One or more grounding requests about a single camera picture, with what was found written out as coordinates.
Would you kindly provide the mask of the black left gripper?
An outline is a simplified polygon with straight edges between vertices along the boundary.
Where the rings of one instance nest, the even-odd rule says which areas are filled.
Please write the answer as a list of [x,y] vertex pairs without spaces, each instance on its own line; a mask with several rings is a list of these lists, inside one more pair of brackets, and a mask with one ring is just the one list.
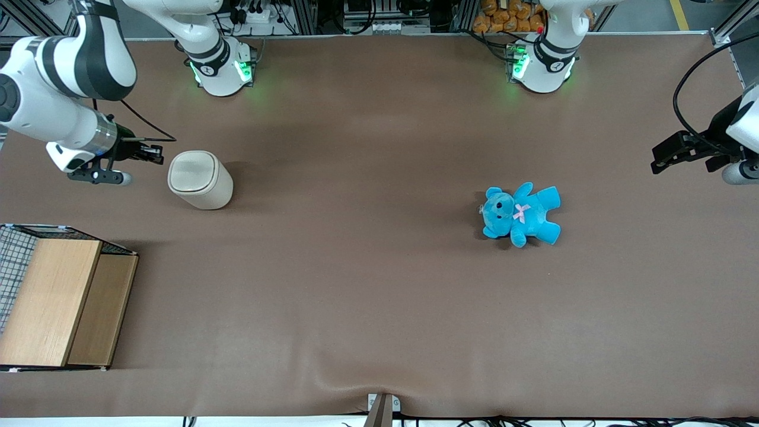
[[714,173],[743,157],[742,146],[727,135],[726,131],[738,114],[742,97],[732,100],[718,111],[707,128],[707,140],[711,146],[699,139],[699,135],[681,130],[675,132],[652,148],[653,161],[650,164],[654,175],[682,162],[692,162],[710,157],[705,162],[708,173]]

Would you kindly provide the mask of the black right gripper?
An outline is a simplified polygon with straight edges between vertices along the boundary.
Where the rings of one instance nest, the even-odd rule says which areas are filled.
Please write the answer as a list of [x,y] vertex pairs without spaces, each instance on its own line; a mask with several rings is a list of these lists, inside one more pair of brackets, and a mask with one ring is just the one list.
[[116,143],[111,147],[111,160],[114,162],[125,160],[139,160],[158,165],[163,165],[163,147],[157,144],[150,146],[141,141],[126,141],[125,138],[135,138],[135,134],[126,127],[116,124]]

